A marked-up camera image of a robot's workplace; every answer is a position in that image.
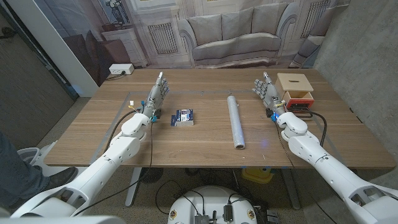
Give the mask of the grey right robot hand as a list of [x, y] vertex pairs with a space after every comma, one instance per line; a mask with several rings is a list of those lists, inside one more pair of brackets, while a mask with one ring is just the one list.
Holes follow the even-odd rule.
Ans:
[[260, 97], [264, 106], [268, 110], [271, 110], [273, 115], [278, 118], [286, 112], [284, 103], [267, 72], [263, 72], [263, 77], [264, 81], [260, 79], [254, 81], [254, 88], [252, 91]]

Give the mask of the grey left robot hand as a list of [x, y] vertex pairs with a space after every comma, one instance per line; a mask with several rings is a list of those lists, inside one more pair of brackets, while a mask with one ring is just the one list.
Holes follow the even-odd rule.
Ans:
[[154, 86], [147, 96], [142, 113], [148, 118], [153, 117], [155, 112], [161, 108], [163, 100], [168, 92], [169, 86], [167, 80], [163, 77], [163, 72], [160, 72]]

